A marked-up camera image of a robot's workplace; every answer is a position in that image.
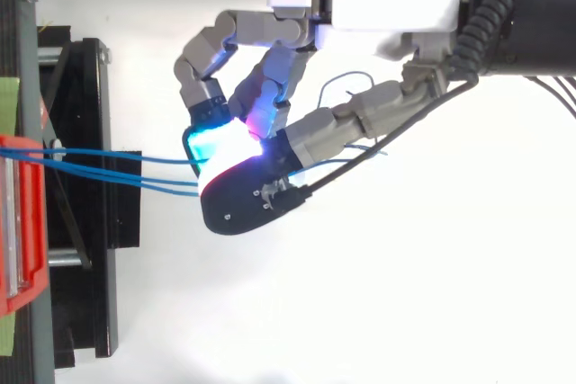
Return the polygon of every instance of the green tape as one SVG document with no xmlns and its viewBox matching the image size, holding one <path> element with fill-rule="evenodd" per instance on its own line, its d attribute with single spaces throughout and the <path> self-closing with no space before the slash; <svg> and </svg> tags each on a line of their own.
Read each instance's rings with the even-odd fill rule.
<svg viewBox="0 0 576 384">
<path fill-rule="evenodd" d="M 0 77 L 0 133 L 14 135 L 20 78 Z"/>
<path fill-rule="evenodd" d="M 16 314 L 0 317 L 0 356 L 10 357 L 14 349 Z"/>
<path fill-rule="evenodd" d="M 20 78 L 0 77 L 0 134 L 14 135 Z M 12 356 L 16 314 L 0 317 L 0 356 Z"/>
</svg>

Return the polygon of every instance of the black metal frame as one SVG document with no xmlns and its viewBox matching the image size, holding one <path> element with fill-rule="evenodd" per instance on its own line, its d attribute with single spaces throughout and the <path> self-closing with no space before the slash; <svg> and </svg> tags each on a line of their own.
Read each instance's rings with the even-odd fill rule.
<svg viewBox="0 0 576 384">
<path fill-rule="evenodd" d="M 110 150 L 106 47 L 97 39 L 71 42 L 69 27 L 44 29 L 39 45 L 62 47 L 56 65 L 40 66 L 56 137 L 70 148 Z M 76 155 L 67 161 L 141 173 L 135 161 Z M 67 368 L 74 349 L 94 347 L 102 358 L 118 347 L 115 249 L 139 245 L 140 190 L 51 170 L 46 181 L 50 249 L 73 246 L 89 264 L 50 269 L 55 363 Z"/>
</svg>

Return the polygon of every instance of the blue cable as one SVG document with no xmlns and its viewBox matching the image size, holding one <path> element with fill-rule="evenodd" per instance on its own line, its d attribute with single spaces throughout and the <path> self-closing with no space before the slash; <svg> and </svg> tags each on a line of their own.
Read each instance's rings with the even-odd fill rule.
<svg viewBox="0 0 576 384">
<path fill-rule="evenodd" d="M 198 197 L 199 196 L 197 192 L 185 192 L 185 191 L 177 191 L 177 190 L 173 190 L 173 189 L 162 188 L 162 187 L 154 186 L 154 185 L 148 184 L 148 183 L 142 183 L 142 182 L 138 182 L 135 180 L 121 178 L 115 174 L 112 174 L 112 175 L 110 175 L 110 174 L 92 174 L 92 173 L 88 173 L 88 172 L 83 171 L 83 170 L 78 170 L 76 168 L 69 167 L 68 165 L 64 165 L 64 163 L 61 163 L 61 162 L 51 161 L 49 159 L 39 159 L 37 157 L 28 157 L 28 156 L 20 156 L 20 155 L 10 155 L 10 154 L 5 154 L 3 152 L 0 152 L 0 157 L 7 157 L 7 158 L 12 158 L 12 159 L 17 160 L 17 161 L 31 162 L 34 164 L 45 165 L 49 168 L 57 169 L 63 173 L 68 173 L 68 174 L 76 175 L 79 177 L 85 177 L 86 179 L 96 180 L 96 181 L 100 181 L 100 182 L 125 184 L 128 186 L 134 186 L 137 188 L 150 189 L 151 191 L 171 193 L 173 195 L 180 195 L 180 196 L 185 196 L 185 197 Z"/>
<path fill-rule="evenodd" d="M 18 148 L 18 147 L 3 147 L 5 151 L 15 153 L 40 153 L 43 155 L 88 155 L 88 156 L 102 156 L 102 157 L 117 157 L 119 159 L 129 159 L 132 161 L 154 162 L 157 164 L 173 164 L 173 165 L 189 165 L 200 164 L 206 161 L 191 161 L 188 159 L 165 159 L 162 157 L 149 157 L 131 155 L 130 153 L 123 152 L 110 152 L 106 150 L 97 150 L 93 148 Z"/>
<path fill-rule="evenodd" d="M 25 157 L 27 159 L 20 159 L 20 160 L 27 161 L 27 162 L 38 162 L 39 164 L 44 164 L 43 161 L 50 162 L 50 163 L 54 163 L 54 165 L 56 165 L 56 166 L 47 165 L 47 164 L 45 164 L 45 165 L 56 167 L 57 169 L 58 169 L 58 166 L 62 166 L 62 167 L 67 167 L 68 169 L 71 169 L 71 170 L 76 170 L 78 172 L 106 175 L 106 176 L 110 176 L 110 177 L 117 177 L 117 178 L 121 178 L 121 179 L 125 179 L 125 180 L 130 180 L 130 181 L 134 181 L 134 182 L 150 182 L 150 183 L 170 184 L 173 186 L 192 186 L 192 187 L 198 186 L 198 183 L 196 183 L 196 182 L 178 182 L 178 181 L 172 181 L 172 180 L 156 179 L 156 178 L 152 178 L 152 177 L 142 177 L 142 176 L 135 175 L 135 174 L 127 174 L 127 173 L 121 173 L 121 172 L 117 172 L 117 171 L 106 170 L 106 169 L 102 169 L 102 168 L 96 168 L 94 166 L 72 164 L 72 163 L 64 162 L 64 161 L 62 161 L 62 162 L 52 161 L 49 159 L 43 159 L 43 158 L 39 158 L 39 157 L 29 157 L 26 155 L 18 155 L 15 152 L 5 152 L 4 148 L 0 151 L 0 155 L 2 155 L 4 157 L 11 157 L 13 159 Z"/>
</svg>

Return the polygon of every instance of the coiled black cable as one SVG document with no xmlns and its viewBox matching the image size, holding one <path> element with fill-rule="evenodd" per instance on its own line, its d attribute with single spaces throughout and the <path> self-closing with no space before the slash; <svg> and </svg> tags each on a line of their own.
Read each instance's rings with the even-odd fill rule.
<svg viewBox="0 0 576 384">
<path fill-rule="evenodd" d="M 479 74 L 491 40 L 510 16 L 517 0 L 482 0 L 456 40 L 450 59 L 451 81 L 468 80 Z"/>
</svg>

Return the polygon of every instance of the white wall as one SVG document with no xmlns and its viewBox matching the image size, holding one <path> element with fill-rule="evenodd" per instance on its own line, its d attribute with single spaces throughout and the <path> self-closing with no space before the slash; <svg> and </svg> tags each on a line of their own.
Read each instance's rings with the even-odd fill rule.
<svg viewBox="0 0 576 384">
<path fill-rule="evenodd" d="M 178 157 L 174 59 L 220 10 L 265 3 L 40 0 L 38 20 L 112 48 L 115 149 Z M 260 55 L 244 49 L 220 74 L 227 92 Z M 352 68 L 400 70 L 319 54 L 294 116 Z M 348 79 L 328 99 L 364 85 Z M 198 201 L 144 192 L 141 248 L 118 253 L 120 349 L 80 353 L 58 384 L 574 382 L 574 134 L 551 96 L 485 79 L 388 157 L 243 237 L 211 234 Z"/>
</svg>

